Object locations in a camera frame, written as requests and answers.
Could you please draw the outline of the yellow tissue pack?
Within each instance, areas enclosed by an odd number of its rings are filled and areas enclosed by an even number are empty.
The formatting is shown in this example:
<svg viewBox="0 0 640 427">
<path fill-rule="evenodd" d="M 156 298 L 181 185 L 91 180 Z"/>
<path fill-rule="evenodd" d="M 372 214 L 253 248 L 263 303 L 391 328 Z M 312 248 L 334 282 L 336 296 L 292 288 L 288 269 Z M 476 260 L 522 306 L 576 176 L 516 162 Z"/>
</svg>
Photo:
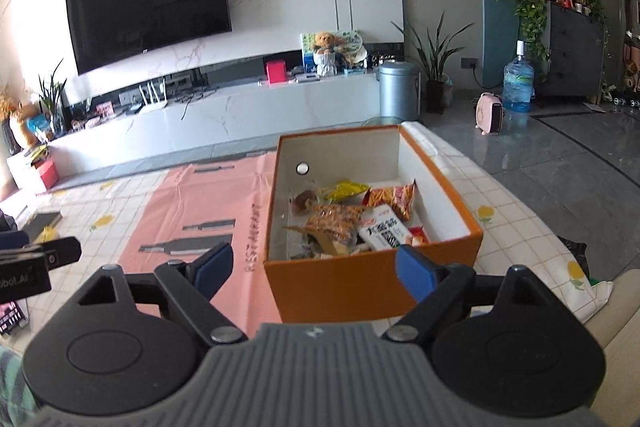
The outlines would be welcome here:
<svg viewBox="0 0 640 427">
<path fill-rule="evenodd" d="M 53 227 L 44 227 L 41 232 L 34 239 L 36 244 L 48 243 L 60 238 L 60 233 Z"/>
</svg>

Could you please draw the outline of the red box on console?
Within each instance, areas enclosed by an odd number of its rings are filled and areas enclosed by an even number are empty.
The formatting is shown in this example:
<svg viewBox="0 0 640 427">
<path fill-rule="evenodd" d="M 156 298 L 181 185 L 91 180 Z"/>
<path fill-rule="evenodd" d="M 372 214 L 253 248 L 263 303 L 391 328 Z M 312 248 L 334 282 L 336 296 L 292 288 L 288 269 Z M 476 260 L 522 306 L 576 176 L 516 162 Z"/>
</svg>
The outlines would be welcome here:
<svg viewBox="0 0 640 427">
<path fill-rule="evenodd" d="M 288 81 L 288 68 L 285 60 L 272 60 L 265 64 L 267 80 L 270 84 Z"/>
</svg>

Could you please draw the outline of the black television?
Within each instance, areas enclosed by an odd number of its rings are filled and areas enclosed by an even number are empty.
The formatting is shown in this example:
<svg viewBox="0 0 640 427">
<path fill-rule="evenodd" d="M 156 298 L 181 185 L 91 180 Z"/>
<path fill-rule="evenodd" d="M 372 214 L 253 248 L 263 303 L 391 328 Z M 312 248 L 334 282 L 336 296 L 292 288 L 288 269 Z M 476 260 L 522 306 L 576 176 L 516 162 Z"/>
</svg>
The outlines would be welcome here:
<svg viewBox="0 0 640 427">
<path fill-rule="evenodd" d="M 80 75 L 183 41 L 232 31 L 228 0 L 65 0 Z"/>
</svg>

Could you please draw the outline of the silver trash can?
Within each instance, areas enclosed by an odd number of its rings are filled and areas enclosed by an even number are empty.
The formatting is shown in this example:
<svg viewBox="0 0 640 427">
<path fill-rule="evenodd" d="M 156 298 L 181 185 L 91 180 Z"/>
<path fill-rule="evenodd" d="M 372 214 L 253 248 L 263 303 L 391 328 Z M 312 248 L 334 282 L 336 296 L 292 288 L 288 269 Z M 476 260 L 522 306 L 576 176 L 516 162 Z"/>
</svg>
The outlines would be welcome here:
<svg viewBox="0 0 640 427">
<path fill-rule="evenodd" d="M 420 113 L 421 77 L 416 64 L 384 62 L 378 66 L 380 114 L 383 118 L 412 121 Z"/>
</svg>

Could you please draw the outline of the hanging vine plant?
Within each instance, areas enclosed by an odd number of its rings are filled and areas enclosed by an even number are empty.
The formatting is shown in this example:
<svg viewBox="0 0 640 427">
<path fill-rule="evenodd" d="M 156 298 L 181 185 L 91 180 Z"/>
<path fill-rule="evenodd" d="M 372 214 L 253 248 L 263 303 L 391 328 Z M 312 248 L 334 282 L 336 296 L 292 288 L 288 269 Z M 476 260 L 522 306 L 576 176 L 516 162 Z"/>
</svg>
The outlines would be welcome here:
<svg viewBox="0 0 640 427">
<path fill-rule="evenodd" d="M 540 66 L 548 60 L 549 51 L 542 42 L 548 24 L 548 3 L 551 0 L 512 0 L 518 19 L 518 36 L 525 44 L 527 60 Z"/>
</svg>

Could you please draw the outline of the mixed nut brittle pack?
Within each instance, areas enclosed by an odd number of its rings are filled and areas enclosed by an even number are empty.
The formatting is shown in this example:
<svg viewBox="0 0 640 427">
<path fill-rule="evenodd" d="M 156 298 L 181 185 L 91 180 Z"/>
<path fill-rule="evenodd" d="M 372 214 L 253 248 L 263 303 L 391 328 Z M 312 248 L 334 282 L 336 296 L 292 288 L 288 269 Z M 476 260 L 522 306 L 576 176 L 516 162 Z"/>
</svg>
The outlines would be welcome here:
<svg viewBox="0 0 640 427">
<path fill-rule="evenodd" d="M 315 205 L 303 225 L 290 225 L 285 230 L 302 236 L 303 251 L 314 258 L 347 257 L 356 248 L 364 210 L 358 205 Z"/>
</svg>

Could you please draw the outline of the brown cake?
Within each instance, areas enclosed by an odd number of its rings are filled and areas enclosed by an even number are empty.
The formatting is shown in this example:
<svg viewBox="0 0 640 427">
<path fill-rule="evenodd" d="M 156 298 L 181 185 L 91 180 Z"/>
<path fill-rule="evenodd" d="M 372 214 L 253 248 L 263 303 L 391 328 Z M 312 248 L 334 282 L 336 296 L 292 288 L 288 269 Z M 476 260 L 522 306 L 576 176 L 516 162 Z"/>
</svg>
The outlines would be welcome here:
<svg viewBox="0 0 640 427">
<path fill-rule="evenodd" d="M 311 210 L 314 205 L 318 205 L 319 200 L 320 196 L 318 191 L 307 188 L 307 190 L 298 193 L 291 199 L 292 213 L 301 215 L 302 213 Z"/>
</svg>

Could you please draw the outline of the black book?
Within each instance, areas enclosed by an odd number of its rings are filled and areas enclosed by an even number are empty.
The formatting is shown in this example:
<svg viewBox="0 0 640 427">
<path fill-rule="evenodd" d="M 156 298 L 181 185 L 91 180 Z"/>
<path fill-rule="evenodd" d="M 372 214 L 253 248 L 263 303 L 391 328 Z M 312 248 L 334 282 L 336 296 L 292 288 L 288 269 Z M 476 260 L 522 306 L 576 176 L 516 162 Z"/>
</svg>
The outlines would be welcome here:
<svg viewBox="0 0 640 427">
<path fill-rule="evenodd" d="M 29 242 L 34 243 L 45 228 L 54 229 L 61 220 L 62 215 L 59 211 L 38 211 L 27 219 L 22 231 L 28 235 Z"/>
</svg>

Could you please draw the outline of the white pretzel stick box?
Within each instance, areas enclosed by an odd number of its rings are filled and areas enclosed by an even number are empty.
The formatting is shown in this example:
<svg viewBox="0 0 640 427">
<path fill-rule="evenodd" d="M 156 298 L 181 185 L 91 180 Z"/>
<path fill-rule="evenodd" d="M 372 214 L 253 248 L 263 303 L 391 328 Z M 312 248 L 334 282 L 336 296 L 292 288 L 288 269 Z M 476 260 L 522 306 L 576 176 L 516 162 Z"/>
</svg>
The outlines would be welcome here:
<svg viewBox="0 0 640 427">
<path fill-rule="evenodd" d="M 412 234 L 389 205 L 364 210 L 358 235 L 372 251 L 388 251 L 413 242 Z"/>
</svg>

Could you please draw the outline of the pink plastic mat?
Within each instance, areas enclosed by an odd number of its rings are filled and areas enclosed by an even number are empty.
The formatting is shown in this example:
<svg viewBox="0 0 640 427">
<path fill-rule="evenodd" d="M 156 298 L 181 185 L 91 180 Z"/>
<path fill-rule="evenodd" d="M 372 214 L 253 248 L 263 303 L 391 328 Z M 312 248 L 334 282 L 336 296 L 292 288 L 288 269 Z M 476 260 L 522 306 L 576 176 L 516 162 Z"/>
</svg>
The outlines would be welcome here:
<svg viewBox="0 0 640 427">
<path fill-rule="evenodd" d="M 228 241 L 233 271 L 213 305 L 249 336 L 280 314 L 264 261 L 276 154 L 192 164 L 169 170 L 146 204 L 118 263 L 151 272 L 169 260 L 191 261 Z"/>
</svg>

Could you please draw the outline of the red snack bag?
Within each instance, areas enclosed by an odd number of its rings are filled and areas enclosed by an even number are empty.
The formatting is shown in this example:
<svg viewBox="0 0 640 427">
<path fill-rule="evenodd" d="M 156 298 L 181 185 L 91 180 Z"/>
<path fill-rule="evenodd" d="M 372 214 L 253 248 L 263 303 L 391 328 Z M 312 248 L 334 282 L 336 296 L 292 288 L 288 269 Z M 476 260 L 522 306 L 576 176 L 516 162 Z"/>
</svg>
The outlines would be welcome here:
<svg viewBox="0 0 640 427">
<path fill-rule="evenodd" d="M 411 234 L 411 245 L 413 247 L 419 248 L 419 247 L 426 246 L 430 243 L 430 240 L 428 239 L 424 231 L 424 228 L 412 227 L 409 229 L 409 232 Z"/>
</svg>

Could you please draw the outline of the Mimi shrimp stick bag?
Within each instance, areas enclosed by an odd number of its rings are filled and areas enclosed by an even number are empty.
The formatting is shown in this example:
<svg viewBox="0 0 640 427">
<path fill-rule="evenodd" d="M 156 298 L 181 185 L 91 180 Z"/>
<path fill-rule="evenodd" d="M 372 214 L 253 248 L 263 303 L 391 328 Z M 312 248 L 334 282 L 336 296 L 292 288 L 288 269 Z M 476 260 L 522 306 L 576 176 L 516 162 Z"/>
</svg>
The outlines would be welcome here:
<svg viewBox="0 0 640 427">
<path fill-rule="evenodd" d="M 370 208 L 389 205 L 401 221 L 407 222 L 412 216 L 414 194 L 416 181 L 405 185 L 369 188 L 363 196 L 362 205 Z"/>
</svg>

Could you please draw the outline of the pink small heater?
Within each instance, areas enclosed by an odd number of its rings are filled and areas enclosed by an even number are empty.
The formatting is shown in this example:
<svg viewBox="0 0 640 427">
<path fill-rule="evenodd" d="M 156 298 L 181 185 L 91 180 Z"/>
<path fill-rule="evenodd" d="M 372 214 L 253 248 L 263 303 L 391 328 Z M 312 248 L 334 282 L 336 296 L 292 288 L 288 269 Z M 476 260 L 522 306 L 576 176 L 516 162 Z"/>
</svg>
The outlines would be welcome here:
<svg viewBox="0 0 640 427">
<path fill-rule="evenodd" d="M 501 98 L 493 93 L 482 93 L 475 107 L 475 128 L 480 130 L 482 135 L 498 134 L 502 128 L 503 118 Z"/>
</svg>

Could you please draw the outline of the yellow snack packet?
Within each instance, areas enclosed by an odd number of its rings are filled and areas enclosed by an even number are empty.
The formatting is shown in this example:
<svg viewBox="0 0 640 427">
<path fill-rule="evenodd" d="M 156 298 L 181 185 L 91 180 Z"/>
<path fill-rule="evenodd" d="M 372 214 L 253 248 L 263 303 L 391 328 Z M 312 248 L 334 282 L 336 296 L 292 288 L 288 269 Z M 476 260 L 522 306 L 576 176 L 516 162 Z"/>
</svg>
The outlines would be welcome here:
<svg viewBox="0 0 640 427">
<path fill-rule="evenodd" d="M 365 183 L 341 180 L 330 186 L 323 187 L 320 193 L 328 204 L 341 204 L 346 199 L 366 193 L 369 188 L 370 186 Z"/>
</svg>

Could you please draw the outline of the lemon pattern tablecloth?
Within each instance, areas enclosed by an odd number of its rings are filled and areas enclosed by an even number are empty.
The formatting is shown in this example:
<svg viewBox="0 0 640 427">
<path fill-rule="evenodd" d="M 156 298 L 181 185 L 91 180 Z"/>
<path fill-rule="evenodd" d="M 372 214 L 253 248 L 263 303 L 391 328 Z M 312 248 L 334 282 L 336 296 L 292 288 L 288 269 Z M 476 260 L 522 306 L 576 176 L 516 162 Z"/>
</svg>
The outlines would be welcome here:
<svg viewBox="0 0 640 427">
<path fill-rule="evenodd" d="M 526 265 L 579 320 L 588 321 L 597 314 L 610 299 L 612 284 L 590 282 L 559 237 L 524 202 L 470 158 L 437 135 L 434 138 L 444 151 L 447 178 L 483 231 L 471 267 L 483 274 L 501 275 L 511 265 Z M 58 233 L 77 237 L 82 256 L 74 265 L 53 273 L 47 294 L 27 301 L 27 325 L 4 336 L 4 347 L 25 350 L 32 337 L 96 269 L 107 263 L 119 265 L 146 204 L 171 169 L 67 190 L 59 188 L 6 206 L 6 211 L 20 221 L 38 211 L 59 211 L 62 220 L 56 227 Z"/>
</svg>

